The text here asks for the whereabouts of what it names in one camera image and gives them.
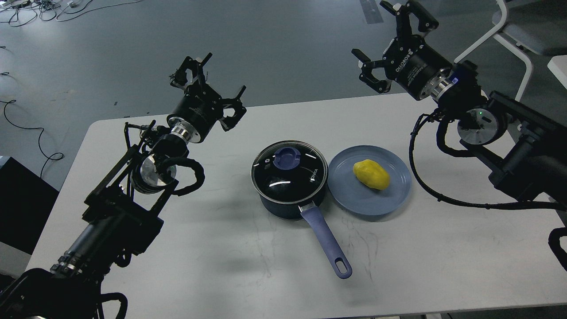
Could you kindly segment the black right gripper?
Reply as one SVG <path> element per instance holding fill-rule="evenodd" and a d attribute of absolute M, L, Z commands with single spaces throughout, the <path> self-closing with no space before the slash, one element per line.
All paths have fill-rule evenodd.
<path fill-rule="evenodd" d="M 388 93 L 391 83 L 395 82 L 417 101 L 427 97 L 438 101 L 456 86 L 459 79 L 451 63 L 427 45 L 421 36 L 413 35 L 410 16 L 417 18 L 417 30 L 424 36 L 438 28 L 438 20 L 416 0 L 407 0 L 405 4 L 381 0 L 380 6 L 395 16 L 396 37 L 383 52 L 382 60 L 373 61 L 360 49 L 352 49 L 360 62 L 359 80 L 377 93 Z M 383 67 L 387 79 L 377 79 L 373 71 Z"/>

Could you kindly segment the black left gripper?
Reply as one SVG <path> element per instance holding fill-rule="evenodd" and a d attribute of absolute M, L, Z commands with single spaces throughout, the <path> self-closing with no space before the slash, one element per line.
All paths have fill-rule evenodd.
<path fill-rule="evenodd" d="M 233 98 L 223 98 L 206 83 L 204 66 L 213 56 L 208 53 L 202 61 L 186 56 L 182 64 L 169 76 L 170 85 L 182 89 L 183 97 L 167 117 L 170 128 L 182 126 L 190 135 L 189 143 L 202 143 L 215 122 L 221 124 L 223 131 L 235 128 L 247 112 L 241 97 L 246 86 L 242 86 Z M 225 110 L 232 110 L 225 115 Z"/>

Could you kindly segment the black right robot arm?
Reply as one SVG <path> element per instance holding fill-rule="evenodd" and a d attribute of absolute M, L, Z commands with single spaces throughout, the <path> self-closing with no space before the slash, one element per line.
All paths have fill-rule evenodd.
<path fill-rule="evenodd" d="M 437 108 L 420 115 L 410 134 L 411 171 L 418 184 L 439 202 L 486 210 L 555 210 L 566 217 L 566 127 L 522 104 L 520 98 L 532 65 L 515 98 L 498 91 L 482 94 L 477 65 L 463 52 L 454 62 L 436 52 L 425 38 L 439 23 L 418 1 L 380 6 L 395 16 L 396 35 L 380 60 L 360 49 L 359 79 L 377 93 L 401 86 L 413 99 L 431 97 Z M 476 203 L 435 191 L 419 176 L 414 160 L 417 136 L 427 122 L 438 123 L 438 149 L 455 158 L 477 158 L 490 169 L 489 181 L 513 202 Z"/>

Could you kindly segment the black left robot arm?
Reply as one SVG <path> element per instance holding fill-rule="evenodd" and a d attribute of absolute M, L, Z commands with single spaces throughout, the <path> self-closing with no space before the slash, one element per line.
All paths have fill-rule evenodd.
<path fill-rule="evenodd" d="M 170 196 L 204 184 L 204 168 L 190 158 L 188 144 L 202 143 L 216 123 L 233 129 L 246 113 L 245 86 L 224 98 L 207 83 L 204 66 L 212 56 L 187 56 L 170 75 L 183 97 L 167 125 L 125 123 L 125 154 L 85 199 L 87 227 L 49 270 L 27 270 L 2 291 L 3 319 L 103 319 L 110 301 L 120 304 L 116 318 L 126 317 L 126 295 L 102 292 L 105 275 L 146 252 L 162 229 L 159 214 Z"/>

